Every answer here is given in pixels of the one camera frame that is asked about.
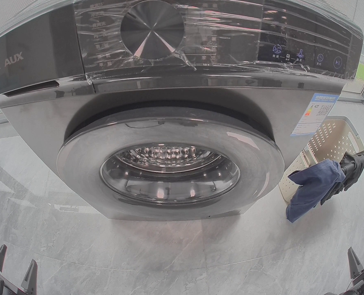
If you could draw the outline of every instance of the blue shirt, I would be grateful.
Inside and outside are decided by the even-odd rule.
[[[345,178],[341,165],[329,159],[289,175],[289,179],[300,186],[286,208],[287,219],[294,223],[314,208],[335,183]]]

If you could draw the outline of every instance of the plastic wrap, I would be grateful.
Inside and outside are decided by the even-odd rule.
[[[131,75],[164,66],[312,71],[342,78],[352,77],[357,69],[362,47],[357,30],[287,0],[162,0],[182,15],[184,38],[171,55],[142,59],[127,50],[120,35],[123,17],[142,1],[147,0],[83,0],[74,4],[89,79],[110,76],[107,71]]]

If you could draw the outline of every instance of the energy label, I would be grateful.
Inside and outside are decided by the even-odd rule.
[[[291,136],[312,135],[321,126],[339,95],[315,93]]]

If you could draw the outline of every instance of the front-loading washing machine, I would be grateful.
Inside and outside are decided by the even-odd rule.
[[[0,36],[0,108],[110,219],[236,215],[308,143],[296,128],[354,78],[362,40],[299,0],[75,0]]]

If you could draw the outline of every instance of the laundry basket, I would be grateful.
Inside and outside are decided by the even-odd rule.
[[[298,185],[288,179],[296,170],[304,170],[322,160],[340,162],[346,151],[355,154],[364,150],[364,145],[350,120],[344,116],[328,116],[316,131],[307,146],[284,172],[279,183],[283,199],[290,202]]]

